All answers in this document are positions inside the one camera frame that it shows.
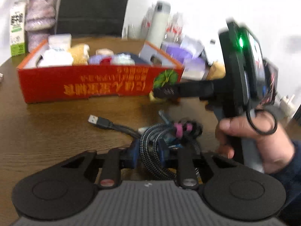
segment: black ring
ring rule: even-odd
[[[255,114],[257,114],[258,112],[264,112],[264,111],[270,113],[270,114],[272,115],[272,117],[274,118],[274,121],[275,121],[275,126],[274,126],[274,128],[271,129],[271,130],[268,130],[268,131],[266,131],[266,132],[263,132],[263,131],[259,130],[259,129],[254,125],[254,123],[252,122],[252,119],[251,119],[251,113],[250,113],[250,112],[251,112],[250,105],[248,105],[248,108],[247,108],[247,111],[246,111],[246,118],[247,118],[247,120],[248,120],[250,126],[255,130],[255,132],[257,132],[259,135],[264,135],[264,136],[266,136],[266,135],[271,135],[271,134],[275,133],[276,130],[277,130],[278,124],[277,124],[276,116],[275,116],[270,110],[266,110],[266,109],[264,109],[264,110],[263,110],[263,109],[255,109]]]

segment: navy blue cloth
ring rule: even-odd
[[[295,155],[284,169],[270,174],[278,179],[286,191],[286,202],[279,219],[291,226],[301,226],[301,142],[293,142]]]

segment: gray bottle cap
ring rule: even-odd
[[[170,13],[170,4],[167,2],[157,1],[155,12]]]

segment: milk carton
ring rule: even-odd
[[[11,8],[9,35],[12,56],[25,53],[25,8],[24,1],[15,3]]]

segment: yellow plush toy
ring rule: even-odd
[[[90,47],[87,44],[78,44],[68,49],[73,57],[72,65],[88,65],[89,50]]]

